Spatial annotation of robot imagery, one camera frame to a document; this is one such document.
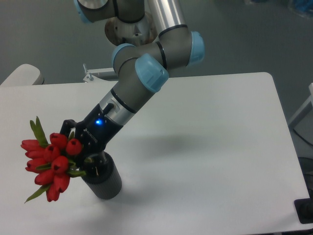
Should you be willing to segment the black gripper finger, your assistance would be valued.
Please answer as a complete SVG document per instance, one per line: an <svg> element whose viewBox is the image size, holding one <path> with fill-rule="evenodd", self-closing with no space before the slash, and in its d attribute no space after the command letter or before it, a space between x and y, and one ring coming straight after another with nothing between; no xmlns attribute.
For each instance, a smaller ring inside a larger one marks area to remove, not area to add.
<svg viewBox="0 0 313 235"><path fill-rule="evenodd" d="M108 167L109 160L104 151L88 154L82 161L81 169L90 177L98 177Z"/></svg>
<svg viewBox="0 0 313 235"><path fill-rule="evenodd" d="M72 119L64 120L61 130L60 130L60 134L65 135L66 137L69 137L71 130L75 128L76 125L77 125L77 122L75 122Z"/></svg>

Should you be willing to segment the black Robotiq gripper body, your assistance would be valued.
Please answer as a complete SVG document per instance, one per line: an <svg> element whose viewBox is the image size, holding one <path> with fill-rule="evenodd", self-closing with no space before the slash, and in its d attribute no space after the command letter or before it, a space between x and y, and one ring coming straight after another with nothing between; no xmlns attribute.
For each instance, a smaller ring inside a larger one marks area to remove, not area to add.
<svg viewBox="0 0 313 235"><path fill-rule="evenodd" d="M107 143L122 129L107 117L114 105L109 103L104 109L97 104L93 110L75 125L74 138L83 146L76 161L82 162L88 155L98 153L106 148Z"/></svg>

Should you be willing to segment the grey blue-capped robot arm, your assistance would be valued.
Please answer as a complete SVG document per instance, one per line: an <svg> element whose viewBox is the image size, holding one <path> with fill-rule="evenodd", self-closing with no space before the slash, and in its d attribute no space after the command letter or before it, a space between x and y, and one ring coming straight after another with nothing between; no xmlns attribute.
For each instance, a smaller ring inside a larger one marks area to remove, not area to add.
<svg viewBox="0 0 313 235"><path fill-rule="evenodd" d="M112 54L118 82L81 121L65 120L61 133L74 130L83 149L72 155L75 176L96 177L108 168L103 154L107 143L148 102L169 78L169 70L200 63L205 46L198 32L190 31L177 0L150 0L148 5L158 40L131 42L117 29L122 43Z"/></svg>

